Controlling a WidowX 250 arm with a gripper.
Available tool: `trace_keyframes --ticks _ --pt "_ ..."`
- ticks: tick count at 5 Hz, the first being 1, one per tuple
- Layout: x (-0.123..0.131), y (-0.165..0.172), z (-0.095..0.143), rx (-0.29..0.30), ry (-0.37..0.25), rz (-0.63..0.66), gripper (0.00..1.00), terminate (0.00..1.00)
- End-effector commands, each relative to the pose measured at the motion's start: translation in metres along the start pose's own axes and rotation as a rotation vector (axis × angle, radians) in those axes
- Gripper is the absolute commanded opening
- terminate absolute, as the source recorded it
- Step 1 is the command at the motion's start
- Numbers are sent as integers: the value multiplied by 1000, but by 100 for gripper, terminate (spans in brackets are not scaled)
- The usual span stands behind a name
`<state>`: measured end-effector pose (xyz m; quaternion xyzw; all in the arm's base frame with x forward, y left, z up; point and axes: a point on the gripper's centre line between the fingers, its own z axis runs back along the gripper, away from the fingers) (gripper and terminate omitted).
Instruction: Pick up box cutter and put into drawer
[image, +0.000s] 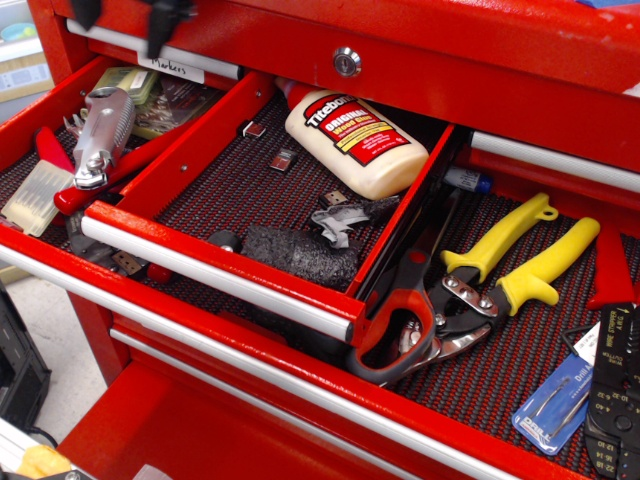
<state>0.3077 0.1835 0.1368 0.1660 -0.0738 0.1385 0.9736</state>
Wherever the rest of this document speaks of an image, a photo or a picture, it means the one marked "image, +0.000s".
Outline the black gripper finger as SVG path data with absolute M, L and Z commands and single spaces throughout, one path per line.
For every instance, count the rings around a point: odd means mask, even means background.
M 90 30 L 102 14 L 101 0 L 71 0 L 75 19 L 85 30 Z
M 171 39 L 182 21 L 195 15 L 195 3 L 190 0 L 152 0 L 148 17 L 147 57 L 157 59 L 163 46 Z

